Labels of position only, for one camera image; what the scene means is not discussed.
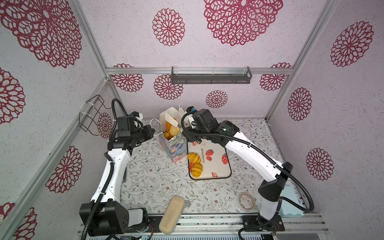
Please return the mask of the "round orange bun bottom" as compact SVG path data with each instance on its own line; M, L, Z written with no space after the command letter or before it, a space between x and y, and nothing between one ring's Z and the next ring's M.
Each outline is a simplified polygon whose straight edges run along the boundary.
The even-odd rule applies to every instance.
M180 131L181 131L181 130L180 130L179 127L171 126L171 127L170 127L170 130L169 130L169 134L170 134L171 136L176 136Z

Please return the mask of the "floral paper gift bag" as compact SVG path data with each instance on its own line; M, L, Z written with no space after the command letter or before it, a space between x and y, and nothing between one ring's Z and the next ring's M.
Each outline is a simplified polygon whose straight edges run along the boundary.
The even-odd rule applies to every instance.
M187 158L187 140L179 131L175 136L171 137L169 140L164 136L167 132L168 122L166 121L166 114L170 115L174 120L181 123L181 115L179 110L170 107L167 110L163 111L160 114L160 117L157 119L151 119L150 125L155 128L154 136L159 139L161 146L164 148L167 156L171 159L173 163L185 160Z

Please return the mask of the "long twisted orange bread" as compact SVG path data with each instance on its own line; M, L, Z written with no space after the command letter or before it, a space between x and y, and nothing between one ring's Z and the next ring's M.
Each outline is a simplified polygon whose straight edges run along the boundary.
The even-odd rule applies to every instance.
M169 132L171 127L172 127L172 124L170 124L169 122L166 122L166 132Z

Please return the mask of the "white metal serving tongs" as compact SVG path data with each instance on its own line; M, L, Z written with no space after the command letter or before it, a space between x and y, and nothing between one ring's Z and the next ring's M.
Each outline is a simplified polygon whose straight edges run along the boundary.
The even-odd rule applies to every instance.
M181 124L179 124L171 115L169 115L168 113L165 113L165 119L166 121L171 124L172 126L174 127L178 127L180 129L182 129L182 124L185 122L185 121L182 121ZM192 127L194 128L192 122L194 121L193 117L187 117L187 126L188 127Z

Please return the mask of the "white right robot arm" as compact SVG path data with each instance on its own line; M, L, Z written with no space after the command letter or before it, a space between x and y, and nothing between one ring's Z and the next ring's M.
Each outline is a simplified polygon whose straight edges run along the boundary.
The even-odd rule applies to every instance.
M213 120L209 124L197 124L195 128L184 127L183 134L189 142L207 139L236 153L263 177L258 189L262 196L260 220L265 223L273 221L280 211L282 201L292 202L281 196L287 179L294 178L291 175L292 164L274 160L255 146L233 123L223 121L219 124Z

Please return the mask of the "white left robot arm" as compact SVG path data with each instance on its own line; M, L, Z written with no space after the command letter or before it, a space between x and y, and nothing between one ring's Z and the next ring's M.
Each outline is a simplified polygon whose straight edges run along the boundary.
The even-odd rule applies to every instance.
M126 209L120 203L121 186L135 147L151 140L155 130L146 125L138 130L114 130L104 154L107 163L99 186L89 203L81 205L84 223L81 239L106 236L109 240L128 231L143 232L149 227L145 208Z

